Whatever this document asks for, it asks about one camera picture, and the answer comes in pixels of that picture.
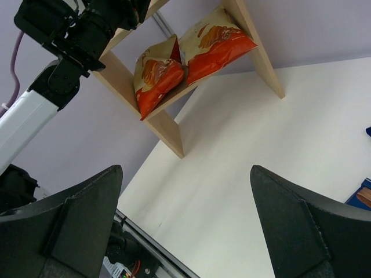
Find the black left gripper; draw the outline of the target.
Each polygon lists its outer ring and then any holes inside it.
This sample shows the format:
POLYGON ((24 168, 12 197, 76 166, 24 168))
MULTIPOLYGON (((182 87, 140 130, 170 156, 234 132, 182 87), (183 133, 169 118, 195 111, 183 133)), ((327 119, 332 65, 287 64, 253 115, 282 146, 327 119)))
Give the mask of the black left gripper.
POLYGON ((143 23, 149 1, 92 0, 77 13, 65 1, 23 1, 15 25, 57 57, 72 60, 83 71, 104 69, 100 57, 118 29, 143 23))

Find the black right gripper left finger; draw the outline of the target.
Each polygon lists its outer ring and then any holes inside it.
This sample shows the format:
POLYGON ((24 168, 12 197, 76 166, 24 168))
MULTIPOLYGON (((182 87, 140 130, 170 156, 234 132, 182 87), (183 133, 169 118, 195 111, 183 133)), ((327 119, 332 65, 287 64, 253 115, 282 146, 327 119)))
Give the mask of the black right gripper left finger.
POLYGON ((122 167, 1 214, 1 277, 98 277, 122 167))

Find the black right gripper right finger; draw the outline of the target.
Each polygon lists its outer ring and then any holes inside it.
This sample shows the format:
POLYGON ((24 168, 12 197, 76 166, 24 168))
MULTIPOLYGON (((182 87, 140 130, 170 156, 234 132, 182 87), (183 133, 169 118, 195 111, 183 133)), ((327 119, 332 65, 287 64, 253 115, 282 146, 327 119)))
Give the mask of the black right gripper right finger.
POLYGON ((370 277, 370 212, 259 165, 250 183, 275 277, 370 277))

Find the Burts spicy sweet chilli bag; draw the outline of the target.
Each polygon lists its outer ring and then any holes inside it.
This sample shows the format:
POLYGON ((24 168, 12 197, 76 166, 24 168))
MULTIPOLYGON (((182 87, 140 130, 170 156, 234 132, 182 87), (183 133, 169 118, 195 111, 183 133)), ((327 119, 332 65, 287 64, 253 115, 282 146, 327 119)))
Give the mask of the Burts spicy sweet chilli bag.
POLYGON ((345 204, 370 211, 370 179, 366 178, 345 204))

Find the cassava chips bag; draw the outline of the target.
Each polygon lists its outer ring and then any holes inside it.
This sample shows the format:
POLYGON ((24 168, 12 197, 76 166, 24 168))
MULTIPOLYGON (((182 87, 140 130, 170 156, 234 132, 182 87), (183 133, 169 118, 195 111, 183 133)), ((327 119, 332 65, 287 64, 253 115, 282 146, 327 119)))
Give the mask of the cassava chips bag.
POLYGON ((184 75, 177 35, 142 53, 134 70, 134 90, 141 120, 180 84, 184 75))
POLYGON ((222 6, 189 28, 180 38, 179 46, 188 67, 187 85, 214 74, 257 48, 222 6))

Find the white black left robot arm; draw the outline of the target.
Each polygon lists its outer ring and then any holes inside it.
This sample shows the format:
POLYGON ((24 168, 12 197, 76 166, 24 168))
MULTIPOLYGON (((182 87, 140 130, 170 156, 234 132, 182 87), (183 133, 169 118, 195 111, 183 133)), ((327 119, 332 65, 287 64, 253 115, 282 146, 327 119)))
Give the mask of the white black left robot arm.
POLYGON ((144 22, 149 1, 84 1, 84 10, 64 1, 23 1, 14 17, 56 60, 1 112, 1 198, 34 201, 37 182, 13 159, 78 93, 80 78, 105 69, 101 57, 119 29, 144 22))

